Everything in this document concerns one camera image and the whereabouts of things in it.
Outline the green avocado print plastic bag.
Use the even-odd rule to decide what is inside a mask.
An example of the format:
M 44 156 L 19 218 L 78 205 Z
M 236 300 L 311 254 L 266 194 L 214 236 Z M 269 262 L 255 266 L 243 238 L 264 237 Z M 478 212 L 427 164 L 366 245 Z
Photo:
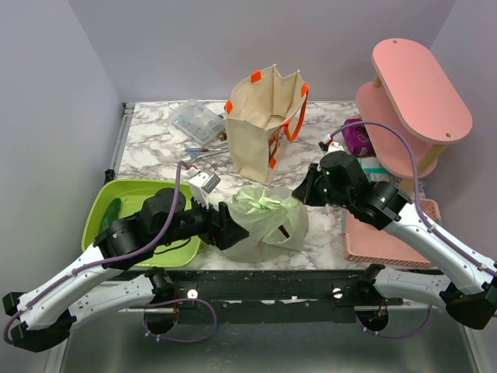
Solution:
M 279 186 L 242 186 L 228 203 L 236 223 L 249 236 L 224 251 L 231 260 L 261 263 L 304 249 L 308 233 L 307 208 Z

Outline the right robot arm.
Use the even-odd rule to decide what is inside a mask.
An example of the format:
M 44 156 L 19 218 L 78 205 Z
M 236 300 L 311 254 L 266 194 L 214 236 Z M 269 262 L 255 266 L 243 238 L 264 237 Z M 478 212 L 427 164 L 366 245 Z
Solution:
M 370 182 L 360 164 L 344 151 L 312 163 L 292 196 L 310 207 L 343 207 L 355 219 L 399 239 L 439 270 L 439 275 L 371 266 L 357 285 L 359 299 L 372 305 L 402 298 L 443 308 L 460 324 L 484 329 L 496 313 L 496 263 L 479 254 L 418 211 L 395 185 Z

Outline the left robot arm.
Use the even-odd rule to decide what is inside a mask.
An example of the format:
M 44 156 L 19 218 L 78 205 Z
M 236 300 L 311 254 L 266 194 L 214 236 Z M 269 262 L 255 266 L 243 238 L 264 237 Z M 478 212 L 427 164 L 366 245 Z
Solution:
M 204 207 L 178 190 L 161 189 L 138 212 L 112 222 L 78 259 L 45 284 L 5 295 L 2 304 L 10 319 L 4 341 L 41 352 L 103 313 L 178 302 L 176 285 L 159 268 L 105 291 L 97 286 L 152 258 L 157 247 L 192 237 L 228 249 L 248 238 L 249 232 L 235 222 L 225 203 Z

